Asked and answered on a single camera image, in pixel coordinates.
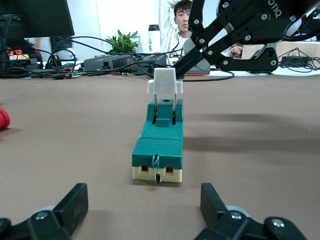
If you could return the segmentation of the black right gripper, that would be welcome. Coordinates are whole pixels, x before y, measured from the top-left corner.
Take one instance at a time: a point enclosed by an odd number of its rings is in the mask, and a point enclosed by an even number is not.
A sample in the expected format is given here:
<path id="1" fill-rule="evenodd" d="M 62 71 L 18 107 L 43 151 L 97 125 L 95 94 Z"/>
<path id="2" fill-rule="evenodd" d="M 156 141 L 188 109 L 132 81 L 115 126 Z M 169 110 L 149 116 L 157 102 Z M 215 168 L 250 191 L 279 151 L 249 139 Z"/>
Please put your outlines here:
<path id="1" fill-rule="evenodd" d="M 196 65 L 206 70 L 212 65 L 223 71 L 273 72 L 278 56 L 273 47 L 264 47 L 250 59 L 235 59 L 221 54 L 239 42 L 275 43 L 318 0 L 233 0 L 206 28 L 203 27 L 203 0 L 191 5 L 188 27 L 190 38 L 184 44 L 185 55 L 174 64 L 177 78 Z"/>

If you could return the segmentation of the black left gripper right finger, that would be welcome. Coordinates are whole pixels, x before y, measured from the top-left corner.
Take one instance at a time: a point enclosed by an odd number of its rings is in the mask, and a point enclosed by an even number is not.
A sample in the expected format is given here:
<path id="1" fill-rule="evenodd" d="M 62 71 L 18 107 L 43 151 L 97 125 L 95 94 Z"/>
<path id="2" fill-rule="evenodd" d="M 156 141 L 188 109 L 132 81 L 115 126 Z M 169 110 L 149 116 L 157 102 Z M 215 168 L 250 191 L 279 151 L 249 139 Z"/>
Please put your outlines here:
<path id="1" fill-rule="evenodd" d="M 197 240 L 305 240 L 288 219 L 267 217 L 259 223 L 241 207 L 226 206 L 211 183 L 201 184 L 200 211 L 206 223 Z"/>

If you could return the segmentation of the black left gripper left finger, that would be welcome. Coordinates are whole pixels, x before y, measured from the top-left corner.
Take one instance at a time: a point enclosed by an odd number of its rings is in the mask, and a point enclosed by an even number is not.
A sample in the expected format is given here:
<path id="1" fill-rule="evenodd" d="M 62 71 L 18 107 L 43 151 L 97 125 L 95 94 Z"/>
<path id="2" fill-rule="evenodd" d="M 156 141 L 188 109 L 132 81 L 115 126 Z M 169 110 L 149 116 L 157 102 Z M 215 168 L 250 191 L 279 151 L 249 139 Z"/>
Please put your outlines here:
<path id="1" fill-rule="evenodd" d="M 70 240 L 88 213 L 88 186 L 77 183 L 57 204 L 38 209 L 25 221 L 12 225 L 0 219 L 2 240 Z"/>

